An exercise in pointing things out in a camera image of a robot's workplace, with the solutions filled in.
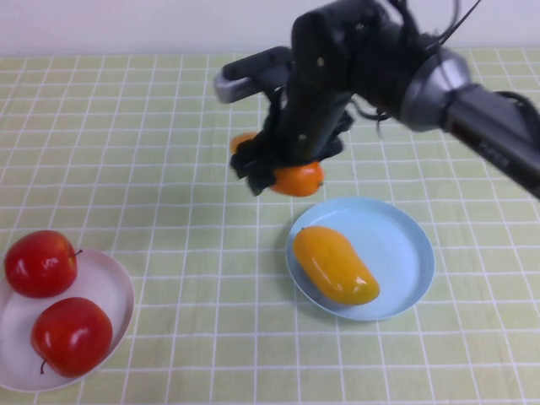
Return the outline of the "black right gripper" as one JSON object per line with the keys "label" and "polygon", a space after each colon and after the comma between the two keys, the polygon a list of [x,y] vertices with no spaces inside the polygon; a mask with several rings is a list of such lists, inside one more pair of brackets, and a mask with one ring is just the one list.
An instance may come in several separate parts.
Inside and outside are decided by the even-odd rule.
{"label": "black right gripper", "polygon": [[[321,162],[342,153],[339,135],[354,122],[346,112],[351,98],[349,91],[326,92],[290,79],[279,91],[277,110],[263,129],[269,152],[280,164]],[[269,152],[257,140],[245,140],[233,148],[230,166],[255,197],[276,182]]]}

